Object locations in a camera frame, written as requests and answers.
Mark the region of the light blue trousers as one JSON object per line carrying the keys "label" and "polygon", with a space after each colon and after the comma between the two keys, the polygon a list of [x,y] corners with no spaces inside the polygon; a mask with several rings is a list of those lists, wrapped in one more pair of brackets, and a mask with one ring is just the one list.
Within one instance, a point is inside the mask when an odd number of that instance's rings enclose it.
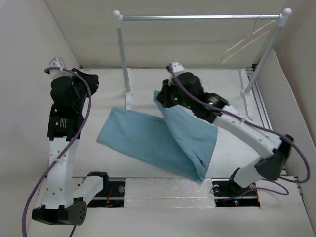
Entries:
{"label": "light blue trousers", "polygon": [[162,116],[113,107],[96,141],[119,153],[195,182],[202,182],[212,159],[218,129],[185,112],[165,108]]}

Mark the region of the cream plastic clothes hanger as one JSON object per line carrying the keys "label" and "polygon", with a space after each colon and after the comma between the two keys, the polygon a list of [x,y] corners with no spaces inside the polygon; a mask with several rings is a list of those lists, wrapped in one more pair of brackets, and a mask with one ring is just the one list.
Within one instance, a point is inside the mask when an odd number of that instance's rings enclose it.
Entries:
{"label": "cream plastic clothes hanger", "polygon": [[270,31],[275,26],[276,22],[276,20],[270,21],[261,28],[250,33],[246,38],[242,39],[240,42],[233,45],[221,57],[220,64],[225,64],[227,61],[231,60],[236,55],[240,54],[244,49],[253,44],[255,41],[270,33]]}

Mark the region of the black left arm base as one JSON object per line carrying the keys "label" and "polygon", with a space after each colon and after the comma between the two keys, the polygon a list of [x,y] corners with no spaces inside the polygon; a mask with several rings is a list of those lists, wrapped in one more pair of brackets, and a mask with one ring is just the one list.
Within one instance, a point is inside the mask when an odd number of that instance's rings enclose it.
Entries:
{"label": "black left arm base", "polygon": [[109,189],[96,194],[88,204],[89,208],[123,208],[125,197],[125,179],[110,179]]}

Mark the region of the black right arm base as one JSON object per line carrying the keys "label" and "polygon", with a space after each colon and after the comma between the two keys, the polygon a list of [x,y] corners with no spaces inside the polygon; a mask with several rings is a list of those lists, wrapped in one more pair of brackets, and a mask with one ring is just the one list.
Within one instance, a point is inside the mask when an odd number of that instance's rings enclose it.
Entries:
{"label": "black right arm base", "polygon": [[246,188],[230,183],[228,178],[212,179],[210,192],[214,195],[215,207],[260,207],[256,184]]}

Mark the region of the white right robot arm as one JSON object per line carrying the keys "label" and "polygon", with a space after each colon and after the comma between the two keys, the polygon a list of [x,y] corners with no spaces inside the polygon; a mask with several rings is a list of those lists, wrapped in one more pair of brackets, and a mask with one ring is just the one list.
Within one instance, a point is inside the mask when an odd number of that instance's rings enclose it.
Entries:
{"label": "white right robot arm", "polygon": [[207,143],[215,141],[217,128],[234,135],[258,154],[252,163],[238,167],[220,186],[221,190],[238,195],[259,180],[279,178],[293,138],[269,133],[244,119],[226,99],[205,92],[193,73],[176,73],[164,80],[161,91],[154,92],[154,102],[173,138],[190,158],[211,156]]}

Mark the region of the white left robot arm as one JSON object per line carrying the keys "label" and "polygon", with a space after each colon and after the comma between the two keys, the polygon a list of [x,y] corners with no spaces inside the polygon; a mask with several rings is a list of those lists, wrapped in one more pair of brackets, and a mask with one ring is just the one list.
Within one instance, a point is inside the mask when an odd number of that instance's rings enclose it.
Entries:
{"label": "white left robot arm", "polygon": [[98,194],[110,191],[106,172],[90,172],[84,182],[74,187],[75,154],[81,131],[88,115],[83,115],[85,103],[91,110],[91,96],[99,87],[96,74],[78,69],[51,67],[56,71],[51,82],[50,109],[47,136],[49,139],[49,171],[44,175],[47,187],[40,207],[32,211],[32,219],[47,225],[80,226],[86,218],[87,206]]}

